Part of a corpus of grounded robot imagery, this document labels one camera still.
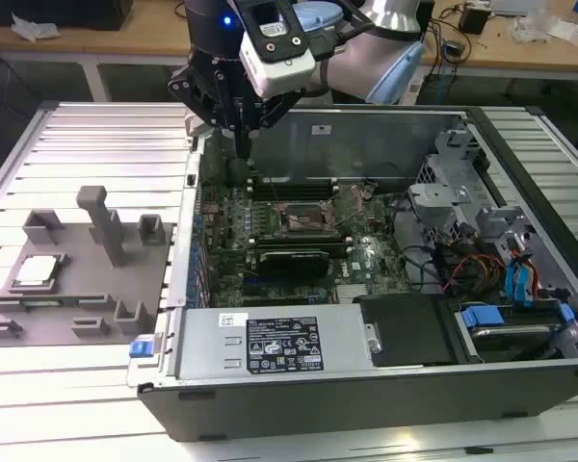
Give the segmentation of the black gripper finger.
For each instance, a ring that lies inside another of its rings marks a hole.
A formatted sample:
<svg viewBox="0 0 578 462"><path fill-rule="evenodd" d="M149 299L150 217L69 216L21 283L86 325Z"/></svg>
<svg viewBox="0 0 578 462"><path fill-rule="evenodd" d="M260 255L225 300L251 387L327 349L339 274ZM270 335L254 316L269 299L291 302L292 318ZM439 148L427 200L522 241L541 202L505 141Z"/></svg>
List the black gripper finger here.
<svg viewBox="0 0 578 462"><path fill-rule="evenodd" d="M245 130L239 98L232 84L236 81L221 65L197 69L185 65L169 80L168 91L207 125L232 138L235 155L245 156Z"/></svg>
<svg viewBox="0 0 578 462"><path fill-rule="evenodd" d="M264 100L253 90L243 97L243 156L251 152L252 140L262 128L274 126L303 97L304 90L290 91Z"/></svg>

